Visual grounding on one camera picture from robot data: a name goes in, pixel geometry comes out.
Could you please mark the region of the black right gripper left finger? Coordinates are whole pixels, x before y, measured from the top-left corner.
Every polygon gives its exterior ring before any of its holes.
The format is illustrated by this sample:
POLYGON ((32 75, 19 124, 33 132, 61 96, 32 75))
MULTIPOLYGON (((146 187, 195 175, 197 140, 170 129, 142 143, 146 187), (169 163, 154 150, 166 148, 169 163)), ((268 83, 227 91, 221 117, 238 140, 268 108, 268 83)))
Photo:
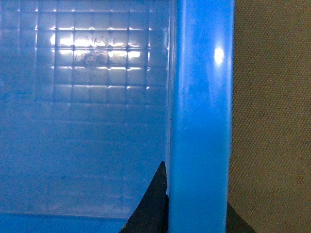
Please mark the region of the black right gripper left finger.
POLYGON ((166 233, 169 197, 167 172, 161 161, 137 208, 121 228, 121 233, 166 233))

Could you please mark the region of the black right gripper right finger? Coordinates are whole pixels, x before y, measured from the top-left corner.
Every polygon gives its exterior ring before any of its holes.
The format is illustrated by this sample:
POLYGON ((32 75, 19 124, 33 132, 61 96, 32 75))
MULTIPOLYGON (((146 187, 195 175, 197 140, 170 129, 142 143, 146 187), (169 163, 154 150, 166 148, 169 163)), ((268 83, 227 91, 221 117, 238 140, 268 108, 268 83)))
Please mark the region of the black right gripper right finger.
POLYGON ((231 204, 227 203, 226 233, 256 233, 256 231, 242 219, 231 204))

